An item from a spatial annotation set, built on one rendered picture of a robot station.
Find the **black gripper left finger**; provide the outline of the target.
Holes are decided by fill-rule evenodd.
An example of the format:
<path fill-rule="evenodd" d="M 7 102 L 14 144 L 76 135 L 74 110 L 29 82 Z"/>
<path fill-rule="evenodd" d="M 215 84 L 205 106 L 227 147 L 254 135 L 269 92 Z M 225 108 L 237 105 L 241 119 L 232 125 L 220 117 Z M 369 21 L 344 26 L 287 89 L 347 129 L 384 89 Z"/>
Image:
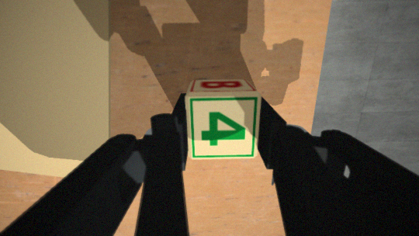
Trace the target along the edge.
<path fill-rule="evenodd" d="M 189 236 L 185 95 L 142 139 L 109 138 L 0 236 L 113 236 L 143 184 L 134 236 Z"/>

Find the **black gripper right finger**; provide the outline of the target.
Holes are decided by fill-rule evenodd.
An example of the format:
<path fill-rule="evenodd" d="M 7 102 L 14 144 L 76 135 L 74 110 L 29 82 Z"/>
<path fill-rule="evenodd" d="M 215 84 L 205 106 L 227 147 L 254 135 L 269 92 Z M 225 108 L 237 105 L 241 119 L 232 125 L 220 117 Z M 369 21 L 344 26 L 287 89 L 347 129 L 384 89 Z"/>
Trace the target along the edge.
<path fill-rule="evenodd" d="M 312 136 L 261 97 L 258 152 L 286 236 L 419 236 L 419 175 L 353 136 Z"/>

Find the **beige square mat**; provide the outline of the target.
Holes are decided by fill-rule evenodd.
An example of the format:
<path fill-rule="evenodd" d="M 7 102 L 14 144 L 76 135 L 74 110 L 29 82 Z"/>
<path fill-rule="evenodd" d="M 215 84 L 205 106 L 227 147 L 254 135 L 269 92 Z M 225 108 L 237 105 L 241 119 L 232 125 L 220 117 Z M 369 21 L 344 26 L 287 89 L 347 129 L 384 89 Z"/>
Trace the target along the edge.
<path fill-rule="evenodd" d="M 111 0 L 0 0 L 0 169 L 65 177 L 111 137 Z"/>

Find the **beige block with green number 4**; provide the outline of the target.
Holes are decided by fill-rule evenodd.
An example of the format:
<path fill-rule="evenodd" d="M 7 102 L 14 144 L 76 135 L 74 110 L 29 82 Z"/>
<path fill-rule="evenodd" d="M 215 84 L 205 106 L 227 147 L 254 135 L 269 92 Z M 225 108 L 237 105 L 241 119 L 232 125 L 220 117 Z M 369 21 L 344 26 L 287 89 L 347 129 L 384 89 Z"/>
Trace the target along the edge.
<path fill-rule="evenodd" d="M 188 155 L 255 158 L 261 94 L 247 79 L 192 80 L 185 95 Z"/>

